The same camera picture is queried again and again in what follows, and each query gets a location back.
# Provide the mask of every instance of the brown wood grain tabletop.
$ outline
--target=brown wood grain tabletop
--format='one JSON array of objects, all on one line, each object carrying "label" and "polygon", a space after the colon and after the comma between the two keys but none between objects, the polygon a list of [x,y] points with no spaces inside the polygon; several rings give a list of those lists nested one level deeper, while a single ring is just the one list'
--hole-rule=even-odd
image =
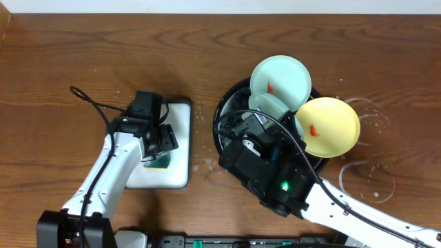
[{"label": "brown wood grain tabletop", "polygon": [[233,176],[209,170],[218,168],[219,100],[277,54],[304,63],[318,91],[360,118],[359,144],[320,175],[392,216],[441,229],[440,52],[440,16],[14,14],[0,50],[0,247],[35,247],[39,216],[72,197],[101,151],[105,124],[69,85],[121,107],[137,90],[192,100],[187,187],[125,190],[115,230],[333,236],[273,214]]}]

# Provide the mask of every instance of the round black tray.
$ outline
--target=round black tray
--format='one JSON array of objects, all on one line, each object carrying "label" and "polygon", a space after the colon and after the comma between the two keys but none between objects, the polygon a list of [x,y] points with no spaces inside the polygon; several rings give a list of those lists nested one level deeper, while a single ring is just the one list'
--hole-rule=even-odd
[{"label": "round black tray", "polygon": [[[232,110],[243,110],[248,108],[248,98],[251,96],[251,90],[249,88],[250,79],[251,78],[243,79],[233,86],[220,100],[218,107],[216,108],[213,119],[213,139],[219,155],[223,151],[223,148],[229,144],[230,140],[217,134],[214,131],[214,124],[224,113]],[[316,89],[312,88],[308,101],[319,97],[322,97],[322,95],[318,93]],[[314,165],[314,169],[317,173],[321,171],[329,161],[329,158],[319,158],[308,153],[306,153],[306,156],[309,159],[309,162]]]}]

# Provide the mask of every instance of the white backdrop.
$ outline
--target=white backdrop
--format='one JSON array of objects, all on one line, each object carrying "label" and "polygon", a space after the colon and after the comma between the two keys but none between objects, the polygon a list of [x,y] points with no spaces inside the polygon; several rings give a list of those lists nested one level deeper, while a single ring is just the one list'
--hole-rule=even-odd
[{"label": "white backdrop", "polygon": [[0,0],[11,13],[441,14],[441,0]]}]

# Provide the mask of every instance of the green led indicator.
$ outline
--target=green led indicator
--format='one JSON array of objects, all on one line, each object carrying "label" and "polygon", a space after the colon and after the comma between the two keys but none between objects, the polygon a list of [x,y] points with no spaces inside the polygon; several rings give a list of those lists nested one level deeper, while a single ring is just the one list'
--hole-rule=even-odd
[{"label": "green led indicator", "polygon": [[288,191],[288,188],[289,188],[288,182],[283,182],[281,187],[282,187],[283,191]]}]

